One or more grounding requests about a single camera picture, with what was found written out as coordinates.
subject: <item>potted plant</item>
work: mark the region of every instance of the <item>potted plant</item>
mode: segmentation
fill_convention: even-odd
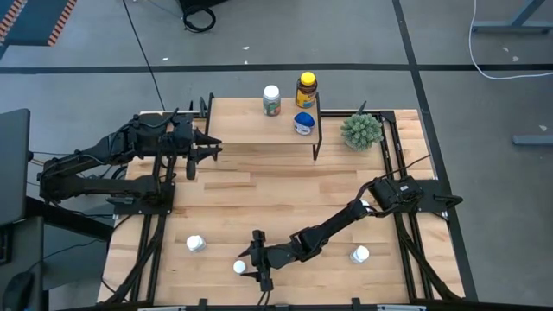
[[[355,151],[367,150],[372,143],[378,143],[384,139],[382,124],[370,114],[363,114],[365,105],[366,102],[357,113],[344,120],[344,124],[340,127],[346,145]]]

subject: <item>wooden table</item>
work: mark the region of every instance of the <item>wooden table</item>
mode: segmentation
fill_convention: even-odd
[[[405,162],[427,155],[417,111],[395,113]],[[156,305],[197,305],[200,298],[210,305],[254,305],[260,296],[258,283],[232,270],[236,256],[251,241],[251,231],[265,231],[268,244],[286,243],[291,233],[320,224],[343,208],[362,183],[385,173],[380,146],[353,152],[340,136],[342,122],[336,117],[322,119],[325,140],[317,162],[306,154],[305,145],[224,144],[218,161],[206,159],[198,165],[196,180],[187,181],[185,162],[178,161]],[[203,121],[196,124],[204,126]],[[152,159],[135,160],[127,178],[150,174],[151,167]],[[431,179],[430,160],[415,164],[409,174]],[[376,204],[368,193],[365,199]],[[427,259],[443,281],[463,295],[447,224],[429,213],[417,217]],[[142,223],[143,217],[136,215],[114,233],[104,273],[109,285],[117,287],[136,261]],[[207,248],[193,254],[186,239],[195,234],[206,240]],[[371,252],[363,264],[348,257],[357,245]],[[418,268],[412,259],[411,264],[422,297]],[[149,275],[145,271],[143,284]],[[352,297],[362,303],[408,301],[393,217],[362,219],[331,238],[318,257],[274,270],[272,277],[270,304],[350,304]],[[110,295],[102,287],[99,300]]]

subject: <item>wooden tabletop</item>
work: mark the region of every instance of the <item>wooden tabletop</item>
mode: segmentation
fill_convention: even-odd
[[[300,112],[307,112],[315,120],[310,135],[302,136],[294,130],[294,117]],[[293,98],[282,98],[280,114],[274,117],[264,115],[261,98],[214,98],[210,118],[209,135],[224,144],[319,142],[317,108],[300,108]]]
[[[396,111],[396,116],[405,162],[427,155],[417,111]],[[177,162],[175,205],[163,240],[156,305],[197,305],[200,298],[207,298],[210,305],[256,304],[258,283],[232,270],[236,256],[251,241],[251,231],[265,231],[267,244],[286,243],[291,233],[337,213],[362,183],[384,173],[380,146],[351,151],[340,136],[342,122],[322,119],[325,139],[316,162],[310,146],[226,145],[217,162],[206,159],[198,165],[195,181],[186,180],[185,162]],[[151,174],[152,162],[133,161],[127,178]],[[415,164],[409,174],[432,178],[430,160]],[[365,199],[376,205],[370,194]],[[417,217],[427,259],[443,281],[463,295],[447,224],[428,213]],[[104,273],[110,286],[119,285],[136,261],[142,222],[143,217],[135,215],[114,233]],[[207,248],[188,251],[186,239],[191,235],[201,235]],[[348,257],[358,245],[371,252],[363,264]],[[251,269],[249,258],[245,261]],[[422,297],[418,268],[411,262]],[[352,297],[362,303],[408,301],[393,217],[362,219],[332,237],[318,257],[274,270],[272,277],[270,304],[350,304]],[[102,287],[99,300],[110,295]]]

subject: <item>cable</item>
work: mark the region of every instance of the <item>cable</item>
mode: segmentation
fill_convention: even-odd
[[[270,299],[270,291],[267,292],[267,299],[265,299],[265,304],[263,305],[263,311],[267,309],[267,304],[269,304],[269,299]]]
[[[361,186],[361,187],[359,188],[359,191],[357,192],[357,196],[355,197],[355,199],[354,199],[353,201],[351,201],[350,203],[352,203],[352,202],[354,202],[354,201],[356,201],[356,200],[360,200],[361,197],[363,196],[363,193],[366,191],[366,189],[367,189],[368,187],[372,186],[372,184],[374,183],[375,180],[379,180],[379,179],[384,178],[384,177],[386,177],[386,176],[394,175],[395,173],[399,172],[399,171],[402,170],[402,169],[410,168],[410,167],[412,167],[413,165],[415,165],[416,163],[418,163],[418,162],[420,162],[420,161],[426,159],[427,157],[430,157],[430,155],[425,155],[425,156],[423,156],[423,157],[421,157],[421,158],[418,158],[418,159],[416,159],[415,161],[411,162],[409,165],[406,165],[406,166],[404,166],[404,167],[402,167],[402,168],[398,168],[398,169],[396,169],[396,170],[394,170],[394,171],[391,171],[390,173],[386,173],[386,174],[384,174],[384,175],[382,175],[382,176],[379,176],[379,177],[373,179],[372,181],[369,181],[369,182],[363,184],[363,186]]]
[[[111,178],[112,179],[120,179],[122,176],[124,176],[124,174],[121,175],[121,173],[126,172],[127,168],[128,167],[126,167],[126,166],[122,166],[122,167],[116,169],[115,172],[113,172],[113,174],[111,175]]]
[[[265,295],[267,295],[267,292],[264,291],[264,292],[261,294],[261,297],[259,297],[259,301],[257,302],[257,305],[256,305],[256,306],[258,306],[258,307],[261,306],[261,301],[263,301]]]
[[[146,0],[148,1],[150,4],[152,4],[153,6],[157,7],[158,9],[160,10],[164,10],[165,12],[169,13],[170,15],[178,18],[178,19],[182,19],[182,16],[179,16],[178,14],[174,13],[174,12],[171,12],[169,9],[166,9],[166,8],[163,8],[161,5],[157,4],[155,1],[152,1],[152,0]]]
[[[127,220],[130,218],[130,216],[132,216],[132,215],[127,216],[125,219],[121,220],[115,227],[113,227],[113,231],[115,231],[120,225],[122,225],[125,221],[127,221]],[[55,252],[51,253],[50,255],[47,255],[47,256],[43,257],[41,260],[37,261],[36,263],[31,264],[31,266],[27,269],[27,272],[31,271],[37,264],[39,264],[39,263],[45,261],[46,259],[48,259],[48,258],[50,258],[50,257],[52,257],[52,256],[55,256],[55,255],[57,255],[57,254],[59,254],[59,253],[62,253],[62,252],[64,252],[64,251],[72,250],[72,249],[77,248],[77,247],[88,246],[88,245],[93,244],[93,243],[96,243],[96,242],[102,242],[102,240],[95,238],[94,240],[92,240],[92,241],[90,241],[90,242],[88,242],[88,243],[84,243],[84,244],[75,244],[75,245],[66,247],[66,248],[64,248],[64,249],[61,249],[61,250],[59,250],[59,251],[55,251]]]
[[[156,92],[157,97],[159,98],[159,103],[162,106],[162,109],[166,111],[165,104],[163,103],[162,94],[159,92],[159,87],[157,86],[156,76],[154,75],[154,72],[152,71],[152,66],[149,65],[148,57],[146,57],[146,53],[144,52],[144,48],[142,47],[142,43],[140,42],[140,38],[138,38],[137,30],[135,29],[135,24],[132,22],[132,18],[130,18],[129,8],[127,7],[126,0],[123,0],[123,6],[124,10],[127,12],[127,17],[129,17],[130,26],[132,27],[132,32],[135,34],[135,37],[137,38],[138,46],[140,47],[140,51],[142,52],[142,55],[144,57],[144,60],[146,60],[146,65],[148,66],[149,74],[152,76],[152,80],[154,80],[154,86],[156,86]]]
[[[105,280],[104,280],[103,277],[101,278],[101,280],[102,280],[102,284],[104,284],[104,286],[105,286],[107,289],[109,289],[113,294],[115,294],[115,289],[112,289],[111,286],[108,285],[108,284],[105,282]]]
[[[160,216],[157,220],[157,227],[154,231],[154,235],[149,240],[148,245],[146,246],[146,249],[142,256],[137,259],[137,262],[133,266],[133,268],[130,270],[129,275],[125,278],[123,283],[119,285],[118,289],[116,290],[116,294],[114,294],[112,297],[107,299],[106,303],[118,303],[121,302],[124,298],[124,296],[129,292],[130,287],[135,283],[137,278],[142,274],[142,270],[144,265],[148,262],[149,257],[153,254],[154,250],[157,247],[161,247],[161,240],[162,240],[162,230],[164,225],[162,225],[162,222],[165,221],[165,216]]]
[[[206,27],[196,27],[194,26],[194,24],[188,21],[189,16],[191,16],[192,14],[198,13],[200,11],[206,12],[211,17],[211,22]],[[209,29],[212,29],[213,26],[215,26],[215,23],[217,22],[215,13],[213,13],[211,9],[203,5],[191,5],[186,9],[183,8],[182,13],[183,13],[182,22],[184,22],[185,29],[196,34],[206,32]]]
[[[61,153],[54,153],[54,152],[42,152],[42,151],[31,151],[34,154],[37,155],[49,155],[49,156],[69,156],[72,154],[61,154]]]
[[[33,263],[33,264],[27,269],[27,272],[31,271],[37,264],[39,264],[39,263],[45,261],[46,259],[48,259],[48,258],[50,258],[50,257],[52,257],[52,256],[54,256],[54,255],[57,255],[57,254],[62,253],[62,252],[64,252],[64,251],[72,250],[72,249],[77,248],[77,247],[88,246],[88,245],[93,244],[93,243],[96,243],[96,242],[102,242],[102,241],[96,238],[96,239],[94,239],[94,240],[92,240],[92,241],[90,241],[90,242],[88,242],[88,243],[76,244],[76,245],[69,246],[69,247],[67,247],[67,248],[61,249],[61,250],[59,250],[59,251],[55,251],[55,252],[53,252],[52,254],[50,254],[50,255],[48,255],[48,256],[46,256],[46,257],[43,257],[41,260],[37,261],[36,263]]]
[[[478,72],[483,75],[484,77],[492,80],[507,80],[507,79],[520,79],[520,78],[539,78],[539,77],[545,77],[549,75],[553,75],[553,73],[538,73],[538,74],[523,74],[523,75],[516,75],[511,77],[492,77],[490,75],[485,74],[478,65],[476,65],[476,60],[474,60],[473,56],[473,26],[474,26],[474,18],[476,18],[476,0],[474,0],[474,13],[473,13],[473,20],[470,22],[470,29],[468,30],[468,52],[470,53],[470,59],[473,61],[473,65],[476,67]]]
[[[104,177],[107,175],[107,172],[109,172],[111,168],[113,168],[113,165],[110,165],[110,166],[107,168],[107,170],[104,171],[104,173],[98,175],[98,178],[99,178],[99,179],[104,178]]]
[[[80,216],[83,216],[83,217],[87,217],[87,218],[113,218],[113,214],[85,214],[83,212],[79,212],[79,211],[72,211],[70,209],[66,209],[65,207],[59,205],[58,203],[54,202],[54,201],[50,201],[50,203],[52,203],[55,207],[57,208],[60,208],[60,209],[63,209],[63,210],[66,210],[70,213],[74,213],[74,214],[77,214],[77,215],[80,215]]]

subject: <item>concrete floor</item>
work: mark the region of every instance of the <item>concrete floor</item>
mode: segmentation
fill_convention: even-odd
[[[151,1],[178,14],[174,0]],[[477,19],[506,20],[522,3],[479,0]],[[472,1],[401,4],[419,64],[470,63]],[[217,25],[199,35],[184,31],[178,17],[148,1],[129,1],[129,8],[152,65],[407,63],[389,1],[231,0],[214,8]],[[553,22],[553,3],[547,2],[535,17]],[[552,52],[551,35],[474,37],[480,63],[513,64],[515,56],[518,64],[552,63]],[[10,47],[0,60],[0,67],[143,65],[121,0],[79,0],[55,47]],[[353,108],[363,100],[371,108],[419,107],[409,72],[316,73],[324,108]],[[298,75],[157,73],[156,78],[165,105],[173,109],[209,92],[258,97],[268,84],[291,94]],[[424,72],[422,79],[452,188],[465,199],[458,213],[480,300],[553,306],[553,210],[547,174],[553,170],[553,151],[511,144],[512,134],[542,134],[540,125],[553,129],[553,77],[491,81],[476,72]],[[84,148],[133,113],[159,109],[148,73],[3,74],[0,93],[0,111],[31,110],[31,149],[51,152]],[[32,187],[29,192],[36,195]],[[97,201],[79,198],[69,206],[85,210]],[[103,258],[89,265],[97,267],[88,274],[91,279],[53,291],[52,307],[95,301]]]

